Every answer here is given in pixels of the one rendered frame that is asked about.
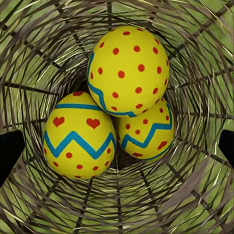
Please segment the easter egg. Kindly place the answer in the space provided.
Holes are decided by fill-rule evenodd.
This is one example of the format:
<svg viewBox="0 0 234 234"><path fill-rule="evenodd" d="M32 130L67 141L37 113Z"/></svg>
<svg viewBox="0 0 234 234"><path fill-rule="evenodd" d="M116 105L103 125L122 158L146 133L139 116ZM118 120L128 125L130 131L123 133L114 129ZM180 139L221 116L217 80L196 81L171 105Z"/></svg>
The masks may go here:
<svg viewBox="0 0 234 234"><path fill-rule="evenodd" d="M111 116L132 118L151 110L168 87L168 54L159 40L135 26L113 28L93 47L88 91Z"/></svg>
<svg viewBox="0 0 234 234"><path fill-rule="evenodd" d="M161 97L146 113L132 118L112 116L116 141L132 158L160 160L172 146L175 134L173 112Z"/></svg>
<svg viewBox="0 0 234 234"><path fill-rule="evenodd" d="M42 147L48 166L64 178L96 178L117 155L112 116L95 103L91 92L70 93L54 106Z"/></svg>

